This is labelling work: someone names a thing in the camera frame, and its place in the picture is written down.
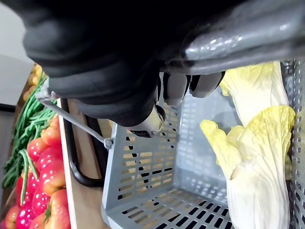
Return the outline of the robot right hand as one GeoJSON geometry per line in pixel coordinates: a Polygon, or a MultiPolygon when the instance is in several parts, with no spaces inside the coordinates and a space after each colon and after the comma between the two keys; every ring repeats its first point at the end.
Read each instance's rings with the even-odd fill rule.
{"type": "Polygon", "coordinates": [[[197,22],[236,0],[5,0],[25,26],[27,56],[49,76],[50,90],[86,115],[132,133],[160,132],[156,106],[160,54],[180,48],[197,22]]]}

